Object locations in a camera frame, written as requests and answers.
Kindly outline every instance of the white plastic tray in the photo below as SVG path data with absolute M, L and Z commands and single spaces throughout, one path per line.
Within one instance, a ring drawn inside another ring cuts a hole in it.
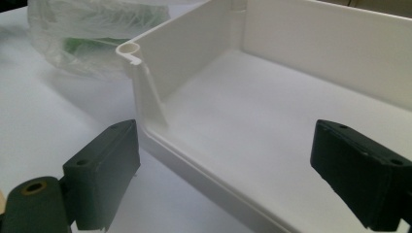
M 209 1 L 118 47 L 141 147 L 256 232 L 365 232 L 310 166 L 315 122 L 412 159 L 411 28 L 316 1 Z

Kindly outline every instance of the plastic bag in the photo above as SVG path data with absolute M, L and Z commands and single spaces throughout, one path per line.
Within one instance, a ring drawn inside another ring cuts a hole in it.
M 166 5 L 193 2 L 198 1 L 29 0 L 29 35 L 33 47 L 57 68 L 121 79 L 116 46 L 169 19 Z

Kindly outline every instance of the plastic box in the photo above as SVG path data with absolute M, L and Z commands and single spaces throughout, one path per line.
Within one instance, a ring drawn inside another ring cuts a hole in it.
M 310 166 L 315 123 L 411 159 L 411 28 L 317 1 L 212 0 L 117 53 L 141 147 L 256 232 L 354 233 L 367 230 Z

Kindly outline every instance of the tray floor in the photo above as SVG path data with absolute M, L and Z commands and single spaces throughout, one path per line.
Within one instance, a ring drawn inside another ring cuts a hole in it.
M 310 166 L 317 119 L 346 124 L 412 158 L 411 112 L 240 50 L 224 53 L 164 101 L 169 140 L 303 232 L 366 231 Z

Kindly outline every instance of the white table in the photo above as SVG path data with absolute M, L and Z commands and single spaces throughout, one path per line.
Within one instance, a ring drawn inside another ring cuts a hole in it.
M 136 118 L 131 80 L 104 82 L 60 71 L 31 47 L 27 29 L 25 8 L 0 14 L 5 195 L 33 178 L 61 178 L 63 163 L 106 127 Z M 109 232 L 251 232 L 145 151 L 140 154 L 142 166 Z

